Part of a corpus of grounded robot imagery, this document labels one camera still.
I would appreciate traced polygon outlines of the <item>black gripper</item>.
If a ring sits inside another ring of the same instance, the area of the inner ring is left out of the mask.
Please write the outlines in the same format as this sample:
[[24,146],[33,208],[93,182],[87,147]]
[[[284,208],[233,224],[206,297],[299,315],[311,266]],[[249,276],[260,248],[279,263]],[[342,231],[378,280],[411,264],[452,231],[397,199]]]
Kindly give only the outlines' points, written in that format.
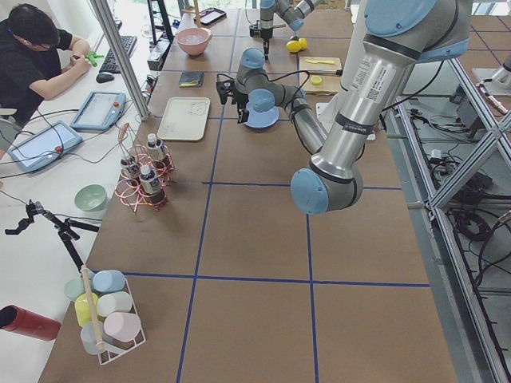
[[231,99],[231,104],[236,104],[238,110],[239,124],[244,124],[248,121],[249,111],[246,109],[248,103],[248,95],[245,92],[239,91],[236,88],[235,80],[218,80],[217,81],[217,92],[220,98],[220,103],[226,105],[228,99]]
[[250,36],[253,38],[270,39],[273,37],[273,21],[257,20],[249,26]]

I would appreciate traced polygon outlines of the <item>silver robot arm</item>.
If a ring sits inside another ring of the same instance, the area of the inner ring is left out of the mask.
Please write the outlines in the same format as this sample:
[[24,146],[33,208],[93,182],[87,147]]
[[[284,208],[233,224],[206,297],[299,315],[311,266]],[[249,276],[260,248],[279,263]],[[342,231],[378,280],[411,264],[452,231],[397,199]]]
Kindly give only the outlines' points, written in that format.
[[249,26],[250,35],[253,38],[263,40],[264,60],[268,60],[270,40],[273,37],[274,14],[279,17],[296,33],[303,27],[305,17],[313,12],[319,1],[302,0],[297,6],[292,6],[288,1],[267,0],[259,2],[259,19]]
[[311,158],[291,179],[291,194],[307,214],[355,204],[362,194],[356,162],[378,117],[414,65],[461,56],[469,45],[470,1],[365,1],[358,11],[341,87],[323,126],[302,89],[269,79],[266,49],[243,51],[236,77],[217,81],[222,103],[250,112],[282,108]]

